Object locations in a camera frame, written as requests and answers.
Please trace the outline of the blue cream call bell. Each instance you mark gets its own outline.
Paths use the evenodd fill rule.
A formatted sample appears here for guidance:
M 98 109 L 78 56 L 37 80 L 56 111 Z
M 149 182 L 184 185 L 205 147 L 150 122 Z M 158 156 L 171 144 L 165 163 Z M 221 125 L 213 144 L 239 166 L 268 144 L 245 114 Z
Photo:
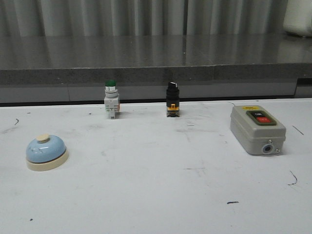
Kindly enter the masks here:
M 48 171 L 61 166 L 69 158 L 64 141 L 55 135 L 43 134 L 26 148 L 26 165 L 32 171 Z

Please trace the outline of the grey stone counter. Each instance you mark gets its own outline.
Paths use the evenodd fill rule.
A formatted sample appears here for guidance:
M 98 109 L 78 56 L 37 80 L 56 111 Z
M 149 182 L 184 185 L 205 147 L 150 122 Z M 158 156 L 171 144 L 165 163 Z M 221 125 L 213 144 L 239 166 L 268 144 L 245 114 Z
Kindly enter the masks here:
M 287 34 L 0 39 L 0 104 L 309 98 L 312 40 Z

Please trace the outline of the white appliance on counter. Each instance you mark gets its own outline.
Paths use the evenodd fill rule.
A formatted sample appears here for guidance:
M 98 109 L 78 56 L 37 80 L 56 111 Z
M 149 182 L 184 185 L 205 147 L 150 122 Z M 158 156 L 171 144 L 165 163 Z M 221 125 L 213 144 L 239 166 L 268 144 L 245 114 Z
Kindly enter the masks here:
M 289 0 L 283 20 L 283 29 L 287 33 L 301 37 L 311 37 L 312 1 Z

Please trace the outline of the black selector switch module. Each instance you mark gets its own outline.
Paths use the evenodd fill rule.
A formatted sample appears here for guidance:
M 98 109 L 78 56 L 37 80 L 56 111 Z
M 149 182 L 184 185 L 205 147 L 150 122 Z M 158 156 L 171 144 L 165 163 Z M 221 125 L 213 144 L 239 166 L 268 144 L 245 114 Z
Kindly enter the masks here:
M 179 117 L 179 101 L 177 83 L 169 82 L 166 90 L 167 117 Z

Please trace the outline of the green pushbutton switch module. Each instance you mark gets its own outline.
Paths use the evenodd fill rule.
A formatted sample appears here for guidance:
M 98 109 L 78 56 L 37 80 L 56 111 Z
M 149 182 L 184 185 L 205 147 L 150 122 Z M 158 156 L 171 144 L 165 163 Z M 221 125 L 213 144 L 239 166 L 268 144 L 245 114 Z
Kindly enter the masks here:
M 110 119 L 115 119 L 117 113 L 120 112 L 119 92 L 115 80 L 111 79 L 105 82 L 104 105 Z

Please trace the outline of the grey on off switch box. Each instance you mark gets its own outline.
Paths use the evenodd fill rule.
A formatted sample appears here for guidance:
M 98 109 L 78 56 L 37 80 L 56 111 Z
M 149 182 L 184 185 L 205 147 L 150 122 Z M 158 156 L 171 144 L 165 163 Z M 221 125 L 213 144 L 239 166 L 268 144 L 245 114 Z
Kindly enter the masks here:
M 230 130 L 251 155 L 279 154 L 286 140 L 286 127 L 259 105 L 234 106 Z

